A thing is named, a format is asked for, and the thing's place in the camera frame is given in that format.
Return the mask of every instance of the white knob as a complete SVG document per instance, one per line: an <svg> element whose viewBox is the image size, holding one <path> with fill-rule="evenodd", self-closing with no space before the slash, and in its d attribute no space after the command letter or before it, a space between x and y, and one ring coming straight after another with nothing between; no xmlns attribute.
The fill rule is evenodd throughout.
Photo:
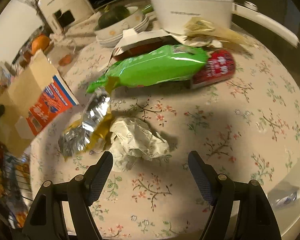
<svg viewBox="0 0 300 240"><path fill-rule="evenodd" d="M258 11L258 7L255 4L253 4L252 2L245 1L243 5L253 11L256 11L256 12Z"/></svg>

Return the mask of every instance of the stacked plate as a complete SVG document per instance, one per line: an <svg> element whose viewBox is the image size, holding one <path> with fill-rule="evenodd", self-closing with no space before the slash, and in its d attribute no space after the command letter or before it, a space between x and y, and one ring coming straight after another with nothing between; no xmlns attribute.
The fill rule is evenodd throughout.
<svg viewBox="0 0 300 240"><path fill-rule="evenodd" d="M141 23L139 23L138 25L136 25L134 27L134 29L137 33L141 33L146 30L148 25L149 25L149 18L147 16L144 16L143 21ZM122 39L122 37L123 37L123 34L121 33L117 36L114 36L113 38L106 39L106 40L101 40L101 39L98 39L98 37L97 37L97 41L99 41L100 45L103 47L113 48L118 44L118 42Z"/></svg>

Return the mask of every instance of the green fruit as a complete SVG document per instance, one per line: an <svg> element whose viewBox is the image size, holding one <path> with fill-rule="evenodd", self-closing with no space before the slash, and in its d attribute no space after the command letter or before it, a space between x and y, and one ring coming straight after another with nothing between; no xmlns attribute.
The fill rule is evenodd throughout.
<svg viewBox="0 0 300 240"><path fill-rule="evenodd" d="M109 27L117 22L122 21L129 15L130 12L125 6L118 5L112 8L110 11L105 12L103 15L101 15L98 21L99 28L104 29L106 27Z"/></svg>

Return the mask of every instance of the white appliance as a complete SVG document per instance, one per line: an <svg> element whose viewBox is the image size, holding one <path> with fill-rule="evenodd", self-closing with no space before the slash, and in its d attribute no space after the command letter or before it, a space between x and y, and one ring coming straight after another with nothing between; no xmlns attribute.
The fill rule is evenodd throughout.
<svg viewBox="0 0 300 240"><path fill-rule="evenodd" d="M233 0L151 0L151 3L162 28L171 33L184 34L184 25L192 17L202 17L221 27L230 28L232 14L237 14L266 27L295 47L299 43L293 32L259 13L258 8L249 2L244 6Z"/></svg>
<svg viewBox="0 0 300 240"><path fill-rule="evenodd" d="M38 5L55 34L94 14L88 0L39 0Z"/></svg>

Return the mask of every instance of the green snack bag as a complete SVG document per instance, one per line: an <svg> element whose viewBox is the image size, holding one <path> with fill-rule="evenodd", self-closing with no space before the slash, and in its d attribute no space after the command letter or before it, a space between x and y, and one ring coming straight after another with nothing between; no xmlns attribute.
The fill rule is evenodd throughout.
<svg viewBox="0 0 300 240"><path fill-rule="evenodd" d="M87 93L106 86L109 77L119 77L116 87L151 86L172 80L187 80L204 67L208 59L201 48L187 45L165 45L148 54L127 58L114 63Z"/></svg>

